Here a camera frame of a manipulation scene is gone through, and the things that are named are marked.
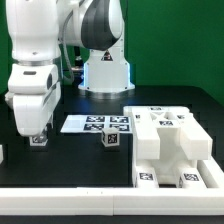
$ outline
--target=green wall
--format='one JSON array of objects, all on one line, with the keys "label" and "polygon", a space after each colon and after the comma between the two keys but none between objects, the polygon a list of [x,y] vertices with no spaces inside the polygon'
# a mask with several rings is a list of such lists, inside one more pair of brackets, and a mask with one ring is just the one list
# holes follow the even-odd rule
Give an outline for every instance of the green wall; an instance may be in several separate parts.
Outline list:
[{"label": "green wall", "polygon": [[5,1],[0,1],[0,93],[6,89],[8,70],[8,33],[6,27]]},{"label": "green wall", "polygon": [[[4,1],[0,9],[2,92],[11,52]],[[126,44],[137,85],[197,86],[224,105],[223,0],[129,0]]]}]

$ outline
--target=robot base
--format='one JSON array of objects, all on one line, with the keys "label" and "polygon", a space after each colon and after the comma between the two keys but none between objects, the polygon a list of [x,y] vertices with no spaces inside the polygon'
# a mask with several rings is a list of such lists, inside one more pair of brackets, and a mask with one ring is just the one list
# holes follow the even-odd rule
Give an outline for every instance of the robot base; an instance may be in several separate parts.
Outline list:
[{"label": "robot base", "polygon": [[134,85],[130,84],[130,87],[127,88],[124,91],[118,91],[118,92],[97,92],[97,91],[91,91],[88,89],[82,88],[82,86],[79,86],[79,93],[82,96],[87,96],[95,99],[100,99],[100,100],[115,100],[115,99],[120,99],[123,97],[129,97],[133,96],[135,93]]}]

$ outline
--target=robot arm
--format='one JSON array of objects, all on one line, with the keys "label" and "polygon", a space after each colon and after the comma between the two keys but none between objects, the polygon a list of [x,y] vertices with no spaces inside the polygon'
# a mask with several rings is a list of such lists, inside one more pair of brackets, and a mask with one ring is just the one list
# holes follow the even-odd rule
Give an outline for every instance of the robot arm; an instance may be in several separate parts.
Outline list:
[{"label": "robot arm", "polygon": [[120,0],[6,0],[6,10],[15,60],[6,101],[13,102],[19,133],[40,136],[61,96],[58,39],[108,49],[123,29]]},{"label": "robot arm", "polygon": [[58,1],[59,39],[63,41],[64,21],[73,16],[66,32],[66,43],[105,51],[113,46],[123,31],[120,0],[77,0],[72,4]]}]

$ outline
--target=black tabletop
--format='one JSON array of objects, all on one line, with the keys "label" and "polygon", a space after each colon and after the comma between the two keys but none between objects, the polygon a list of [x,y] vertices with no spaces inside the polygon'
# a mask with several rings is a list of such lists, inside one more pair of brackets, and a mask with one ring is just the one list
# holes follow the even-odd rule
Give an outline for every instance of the black tabletop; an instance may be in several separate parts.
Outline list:
[{"label": "black tabletop", "polygon": [[[96,100],[80,96],[75,87],[62,89],[45,148],[30,147],[15,126],[13,111],[0,97],[0,187],[131,187],[132,135],[122,134],[120,147],[104,150],[100,134],[62,134],[67,115],[122,115],[124,106],[186,106],[213,138],[213,156],[224,161],[224,107],[205,91],[188,86],[137,86],[131,97]],[[80,216],[0,217],[0,223],[223,223],[223,217]]]}]

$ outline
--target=marker cube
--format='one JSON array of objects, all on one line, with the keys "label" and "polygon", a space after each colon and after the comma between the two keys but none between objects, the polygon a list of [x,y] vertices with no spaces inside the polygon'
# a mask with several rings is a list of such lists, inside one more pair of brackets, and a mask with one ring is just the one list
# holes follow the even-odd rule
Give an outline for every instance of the marker cube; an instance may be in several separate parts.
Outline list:
[{"label": "marker cube", "polygon": [[159,188],[154,168],[148,168],[145,170],[142,169],[138,171],[136,187],[144,189]]},{"label": "marker cube", "polygon": [[196,168],[180,167],[176,176],[177,188],[206,189],[206,185]]},{"label": "marker cube", "polygon": [[104,128],[102,130],[101,141],[105,147],[119,146],[120,133],[117,128]]}]

